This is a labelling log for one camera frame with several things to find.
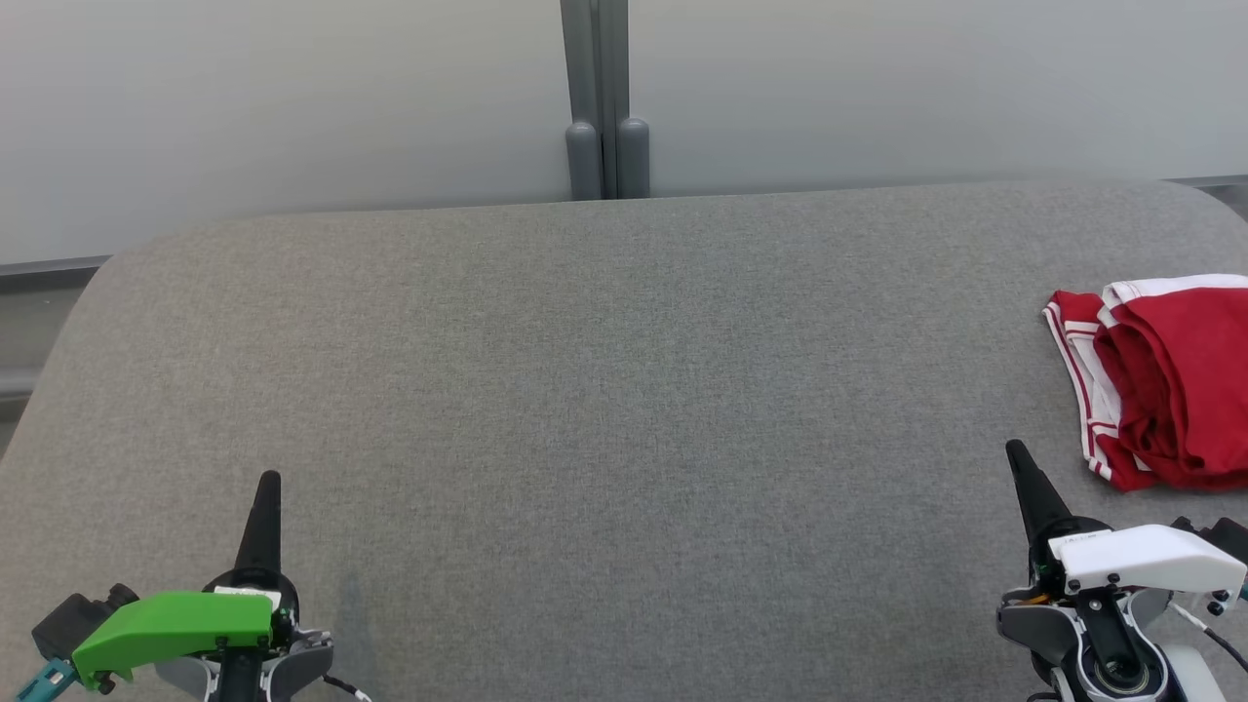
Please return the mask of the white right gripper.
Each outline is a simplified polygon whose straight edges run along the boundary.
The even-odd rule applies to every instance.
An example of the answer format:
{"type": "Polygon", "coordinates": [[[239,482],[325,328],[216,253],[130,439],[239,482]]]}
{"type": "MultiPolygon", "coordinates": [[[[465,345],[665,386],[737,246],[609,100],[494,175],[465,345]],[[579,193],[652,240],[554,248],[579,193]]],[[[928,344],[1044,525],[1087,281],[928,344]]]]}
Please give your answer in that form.
{"type": "MultiPolygon", "coordinates": [[[[1003,445],[1025,535],[1035,543],[1053,523],[1073,516],[1025,441],[1003,445]]],[[[1127,530],[1090,530],[1041,542],[1041,555],[1056,560],[1065,595],[1092,588],[1154,588],[1183,595],[1238,591],[1246,563],[1191,533],[1163,525],[1127,530]]]]}

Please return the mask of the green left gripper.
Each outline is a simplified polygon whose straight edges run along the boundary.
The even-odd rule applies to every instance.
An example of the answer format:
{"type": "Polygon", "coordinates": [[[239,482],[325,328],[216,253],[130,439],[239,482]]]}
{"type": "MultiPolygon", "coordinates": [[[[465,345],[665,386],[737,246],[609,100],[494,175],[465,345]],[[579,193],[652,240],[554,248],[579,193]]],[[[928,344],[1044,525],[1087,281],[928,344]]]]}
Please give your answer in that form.
{"type": "Polygon", "coordinates": [[[282,478],[265,471],[255,488],[235,570],[203,590],[166,591],[122,605],[84,643],[71,662],[89,690],[102,677],[130,680],[146,665],[190,657],[218,665],[215,693],[258,693],[261,668],[290,648],[300,598],[281,575],[282,478]]]}

